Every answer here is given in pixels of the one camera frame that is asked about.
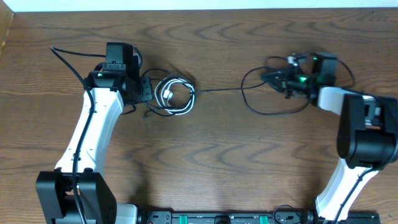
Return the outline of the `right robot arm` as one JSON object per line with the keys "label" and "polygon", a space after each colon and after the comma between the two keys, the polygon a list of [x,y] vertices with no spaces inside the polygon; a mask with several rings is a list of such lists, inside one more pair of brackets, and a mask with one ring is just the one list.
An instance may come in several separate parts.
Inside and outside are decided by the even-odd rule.
{"label": "right robot arm", "polygon": [[348,223],[364,186],[397,160],[397,99],[336,86],[336,68],[346,64],[335,54],[292,54],[284,60],[285,68],[268,67],[261,80],[286,98],[304,96],[340,117],[336,169],[302,223]]}

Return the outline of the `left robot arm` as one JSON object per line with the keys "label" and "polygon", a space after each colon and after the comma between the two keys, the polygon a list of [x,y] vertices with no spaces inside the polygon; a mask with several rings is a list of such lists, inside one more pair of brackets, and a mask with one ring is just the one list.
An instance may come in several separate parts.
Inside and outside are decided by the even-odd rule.
{"label": "left robot arm", "polygon": [[53,171],[42,171],[36,191],[47,223],[141,223],[136,205],[118,203],[103,177],[113,129],[125,106],[153,99],[136,47],[108,42],[100,62],[83,78],[83,106],[73,136]]}

